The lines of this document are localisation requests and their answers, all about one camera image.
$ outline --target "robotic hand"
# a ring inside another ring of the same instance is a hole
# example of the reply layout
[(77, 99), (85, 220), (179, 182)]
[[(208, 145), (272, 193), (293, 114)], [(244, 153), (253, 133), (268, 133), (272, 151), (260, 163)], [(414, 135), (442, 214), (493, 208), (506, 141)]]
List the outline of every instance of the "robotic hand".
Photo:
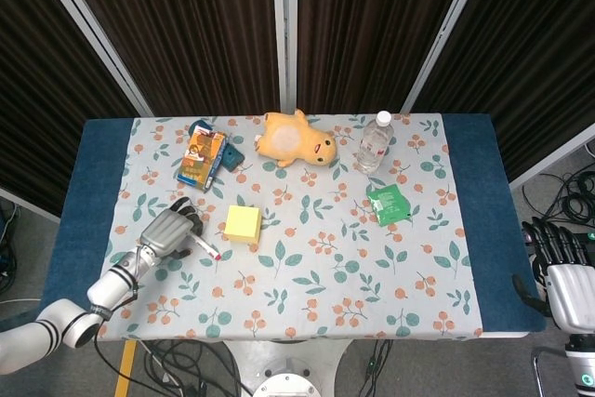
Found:
[(108, 321), (122, 298), (132, 290), (133, 296), (121, 307), (137, 298), (138, 280), (161, 258), (183, 258), (189, 250), (176, 251), (187, 235), (200, 236), (203, 222), (190, 199), (182, 197), (140, 235), (140, 245), (127, 252), (115, 265), (91, 285), (87, 296), (89, 312), (68, 299), (60, 299), (29, 324), (0, 333), (0, 375), (17, 371), (55, 351), (61, 342), (71, 348), (85, 345)]
[[(572, 366), (578, 395), (595, 396), (595, 268), (586, 250), (566, 228), (533, 218), (523, 222), (528, 242), (535, 246), (535, 277), (545, 286), (546, 300), (532, 297), (518, 275), (512, 276), (522, 301), (553, 318), (570, 335), (565, 356)], [(536, 348), (533, 367), (537, 389), (544, 396), (537, 360), (541, 352), (560, 353), (550, 348)]]

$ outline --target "black curtain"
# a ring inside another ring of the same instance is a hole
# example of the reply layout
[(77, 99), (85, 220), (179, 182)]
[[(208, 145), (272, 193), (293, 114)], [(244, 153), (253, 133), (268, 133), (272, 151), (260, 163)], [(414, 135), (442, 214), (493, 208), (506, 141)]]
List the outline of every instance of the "black curtain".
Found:
[(492, 115), (510, 180), (595, 122), (595, 0), (469, 0), (414, 112)]
[(0, 11), (0, 188), (59, 215), (85, 120), (136, 112), (59, 0)]
[(279, 109), (273, 0), (86, 0), (156, 115)]
[(298, 107), (398, 112), (451, 2), (298, 0)]

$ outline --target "pikachu plush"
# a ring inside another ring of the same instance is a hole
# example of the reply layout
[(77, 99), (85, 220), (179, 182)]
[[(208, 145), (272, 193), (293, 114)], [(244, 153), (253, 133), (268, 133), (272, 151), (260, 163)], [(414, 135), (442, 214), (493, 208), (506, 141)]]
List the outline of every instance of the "pikachu plush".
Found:
[(287, 167), (298, 158), (311, 165), (328, 165), (337, 155), (332, 134), (310, 127), (306, 115), (296, 109), (293, 115), (269, 112), (264, 115), (264, 135), (255, 141), (257, 152)]

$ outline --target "floral tablecloth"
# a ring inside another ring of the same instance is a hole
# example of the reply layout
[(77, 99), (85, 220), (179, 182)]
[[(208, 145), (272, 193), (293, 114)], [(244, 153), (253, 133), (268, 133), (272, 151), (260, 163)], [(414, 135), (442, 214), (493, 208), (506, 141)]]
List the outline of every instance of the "floral tablecloth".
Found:
[[(164, 208), (188, 196), (205, 222), (215, 261), (166, 258), (141, 280), (139, 299), (102, 327), (103, 339), (479, 336), (482, 320), (439, 114), (395, 114), (395, 137), (369, 178), (354, 169), (373, 115), (311, 115), (334, 132), (337, 159), (281, 169), (254, 151), (262, 117), (143, 118), (130, 131), (122, 186), (102, 271), (133, 249)], [(245, 162), (221, 168), (207, 193), (176, 175), (188, 129), (205, 119)], [(409, 220), (380, 228), (366, 191), (396, 183)], [(229, 205), (262, 210), (258, 245), (223, 234)]]

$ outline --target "bottle cap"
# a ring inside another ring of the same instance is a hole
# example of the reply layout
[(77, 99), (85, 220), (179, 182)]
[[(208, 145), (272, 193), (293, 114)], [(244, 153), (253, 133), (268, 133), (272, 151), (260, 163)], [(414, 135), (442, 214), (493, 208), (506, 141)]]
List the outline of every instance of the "bottle cap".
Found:
[(376, 115), (376, 123), (380, 127), (388, 126), (391, 119), (392, 115), (387, 111), (378, 112), (378, 115)]

